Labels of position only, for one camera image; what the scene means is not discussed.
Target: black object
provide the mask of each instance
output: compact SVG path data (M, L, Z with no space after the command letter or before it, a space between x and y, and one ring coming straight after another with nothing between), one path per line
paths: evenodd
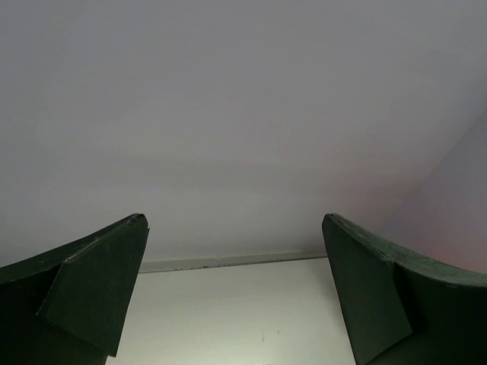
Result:
M134 214L0 268L0 363L101 365L115 356L148 231Z
M325 216L323 235L357 365L487 363L487 275L395 245L337 214Z

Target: baseboard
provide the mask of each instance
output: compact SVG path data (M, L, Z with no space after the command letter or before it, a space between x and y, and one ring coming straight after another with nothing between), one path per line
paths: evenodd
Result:
M268 255L230 256L221 258L186 259L170 261L148 261L140 266L139 273L195 270L198 268L220 268L224 266L264 264L268 262L321 259L326 251L288 252Z

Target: gray strip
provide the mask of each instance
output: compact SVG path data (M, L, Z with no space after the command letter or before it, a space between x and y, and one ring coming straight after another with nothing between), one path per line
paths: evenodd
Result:
M232 256L209 259L187 259L172 261L143 262L138 271L140 274L149 272L194 270L197 268L220 268L223 266L264 264L267 262L295 261L307 259L321 259L326 257L326 251L289 252L268 255Z

